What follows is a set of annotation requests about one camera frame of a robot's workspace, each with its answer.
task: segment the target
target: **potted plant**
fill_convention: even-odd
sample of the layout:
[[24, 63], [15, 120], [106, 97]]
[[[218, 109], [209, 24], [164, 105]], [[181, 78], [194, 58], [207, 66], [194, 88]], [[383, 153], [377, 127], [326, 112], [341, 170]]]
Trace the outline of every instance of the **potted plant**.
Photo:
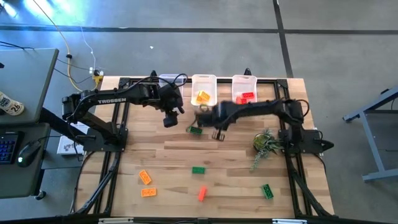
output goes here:
[[254, 163], [250, 171], [257, 168], [261, 158], [266, 159], [270, 152], [277, 154], [277, 150], [283, 149], [283, 147], [280, 146], [280, 140], [275, 139], [269, 129], [265, 129], [262, 133], [259, 133], [254, 137], [253, 147], [257, 151], [257, 154], [254, 157]]

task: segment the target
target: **green lego brick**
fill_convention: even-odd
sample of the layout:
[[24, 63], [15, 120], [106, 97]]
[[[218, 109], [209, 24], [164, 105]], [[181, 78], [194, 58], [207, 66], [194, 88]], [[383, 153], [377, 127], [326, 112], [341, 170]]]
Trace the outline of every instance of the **green lego brick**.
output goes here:
[[271, 188], [268, 184], [264, 184], [263, 186], [261, 186], [261, 190], [266, 199], [271, 199], [274, 197], [274, 194], [272, 194]]
[[205, 170], [204, 167], [192, 167], [192, 174], [205, 174]]
[[187, 132], [191, 134], [201, 134], [203, 130], [197, 127], [190, 126], [187, 128]]

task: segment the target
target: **gray floor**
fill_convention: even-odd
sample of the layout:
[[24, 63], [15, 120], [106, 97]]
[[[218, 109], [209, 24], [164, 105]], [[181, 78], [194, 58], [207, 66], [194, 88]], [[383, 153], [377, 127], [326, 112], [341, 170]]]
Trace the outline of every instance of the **gray floor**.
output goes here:
[[[0, 26], [51, 25], [29, 1], [8, 2], [14, 12], [10, 7], [0, 12]], [[277, 28], [271, 0], [81, 2], [53, 0], [44, 6], [58, 25], [67, 26]], [[286, 29], [398, 29], [396, 1], [279, 3]], [[64, 35], [73, 64], [92, 66], [81, 32]], [[158, 73], [225, 76], [250, 67], [259, 77], [286, 77], [278, 34], [85, 32], [85, 36], [94, 49], [97, 67], [104, 68], [106, 75], [148, 75], [155, 69]], [[341, 119], [386, 88], [398, 85], [398, 35], [286, 35], [286, 39], [294, 77], [305, 79], [315, 124], [325, 139], [335, 143], [325, 153], [335, 213], [344, 218], [398, 223], [398, 180], [363, 183], [361, 175], [376, 171], [376, 165], [362, 124], [345, 124]], [[57, 32], [2, 30], [0, 40], [56, 47], [59, 59], [66, 60], [65, 44]], [[57, 63], [57, 68], [66, 73], [64, 64]], [[77, 80], [88, 76], [79, 69], [72, 74]], [[91, 89], [93, 84], [87, 81], [80, 86]], [[61, 97], [73, 92], [67, 78], [54, 73], [45, 106], [60, 115]], [[49, 151], [56, 147], [57, 140], [51, 139]], [[389, 157], [395, 164], [387, 166], [396, 168], [398, 153]], [[0, 219], [67, 214], [76, 175], [77, 169], [46, 171], [42, 187], [49, 196], [39, 202], [33, 198], [0, 200]]]

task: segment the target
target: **yellow cable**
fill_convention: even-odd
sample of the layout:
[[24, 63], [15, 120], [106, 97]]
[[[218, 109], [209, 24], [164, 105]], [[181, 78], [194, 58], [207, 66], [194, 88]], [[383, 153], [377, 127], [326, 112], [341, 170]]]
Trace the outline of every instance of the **yellow cable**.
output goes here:
[[[47, 16], [47, 18], [48, 18], [48, 19], [51, 21], [51, 23], [55, 26], [55, 28], [57, 28], [57, 31], [61, 34], [62, 39], [63, 39], [63, 41], [65, 42], [65, 45], [67, 46], [68, 55], [70, 55], [68, 42], [67, 42], [66, 38], [63, 36], [63, 34], [62, 34], [62, 32], [60, 31], [60, 29], [58, 28], [58, 26], [55, 25], [54, 21], [49, 17], [49, 15], [47, 15], [47, 13], [45, 13], [45, 11], [39, 6], [39, 4], [37, 4], [36, 0], [33, 0], [33, 2], [36, 3], [37, 7], [40, 8], [40, 10], [45, 14], [45, 16]], [[79, 89], [79, 88], [76, 86], [76, 83], [72, 80], [72, 76], [70, 75], [70, 69], [71, 69], [71, 66], [70, 66], [70, 65], [71, 65], [71, 63], [70, 63], [70, 58], [68, 58], [68, 68], [67, 68], [67, 70], [68, 70], [69, 81], [70, 81], [70, 83], [73, 85], [73, 87], [75, 87], [75, 89], [77, 89], [78, 91], [83, 91], [83, 90]], [[98, 87], [98, 82], [96, 82], [95, 87], [92, 89], [92, 91], [95, 90], [97, 87]]]

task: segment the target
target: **computer mouse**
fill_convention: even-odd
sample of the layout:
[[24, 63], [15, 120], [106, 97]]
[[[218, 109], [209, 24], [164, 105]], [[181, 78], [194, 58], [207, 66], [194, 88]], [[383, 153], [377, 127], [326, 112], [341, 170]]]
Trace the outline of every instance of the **computer mouse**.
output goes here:
[[19, 151], [17, 164], [20, 167], [29, 166], [35, 160], [36, 154], [41, 147], [39, 141], [30, 141]]

